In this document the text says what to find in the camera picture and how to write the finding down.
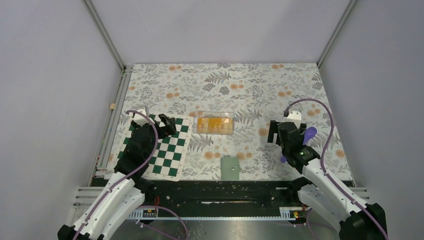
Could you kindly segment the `green card holder wallet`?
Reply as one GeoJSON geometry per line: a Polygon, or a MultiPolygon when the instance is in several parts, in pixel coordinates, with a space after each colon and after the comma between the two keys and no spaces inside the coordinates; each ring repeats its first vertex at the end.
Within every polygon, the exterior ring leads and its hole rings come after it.
{"type": "Polygon", "coordinates": [[[222,181],[240,180],[240,162],[237,157],[224,156],[220,159],[220,171],[222,181]]]}

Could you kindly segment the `clear box with orange blocks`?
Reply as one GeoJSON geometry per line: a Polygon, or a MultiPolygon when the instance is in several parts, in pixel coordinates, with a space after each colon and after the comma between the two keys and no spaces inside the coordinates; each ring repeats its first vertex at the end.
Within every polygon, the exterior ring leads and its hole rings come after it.
{"type": "Polygon", "coordinates": [[[196,134],[233,135],[235,114],[233,112],[195,111],[193,130],[196,134]]]}

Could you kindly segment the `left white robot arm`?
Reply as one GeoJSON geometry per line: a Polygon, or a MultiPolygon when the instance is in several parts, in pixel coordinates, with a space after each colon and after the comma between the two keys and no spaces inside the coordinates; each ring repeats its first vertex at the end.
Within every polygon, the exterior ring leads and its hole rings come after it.
{"type": "Polygon", "coordinates": [[[156,121],[131,110],[132,128],[110,179],[88,210],[72,225],[63,225],[60,240],[109,240],[137,207],[155,200],[155,185],[143,178],[159,140],[176,133],[175,118],[159,114],[156,121]]]}

